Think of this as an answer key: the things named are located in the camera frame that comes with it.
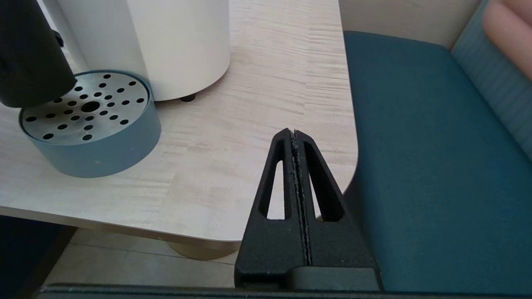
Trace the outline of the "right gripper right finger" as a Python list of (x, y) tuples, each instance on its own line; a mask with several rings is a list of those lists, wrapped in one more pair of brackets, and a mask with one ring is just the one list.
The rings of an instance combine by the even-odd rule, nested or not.
[(294, 132), (305, 265), (294, 270), (304, 290), (381, 290), (380, 269), (314, 140)]

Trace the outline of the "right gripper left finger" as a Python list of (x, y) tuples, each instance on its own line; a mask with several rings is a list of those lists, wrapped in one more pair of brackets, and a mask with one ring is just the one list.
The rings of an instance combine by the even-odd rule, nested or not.
[[(283, 168), (283, 219), (269, 219), (277, 164)], [(274, 135), (251, 206), (236, 264), (237, 288), (281, 288), (286, 274), (311, 263), (306, 231), (308, 185), (303, 180), (294, 131)]]

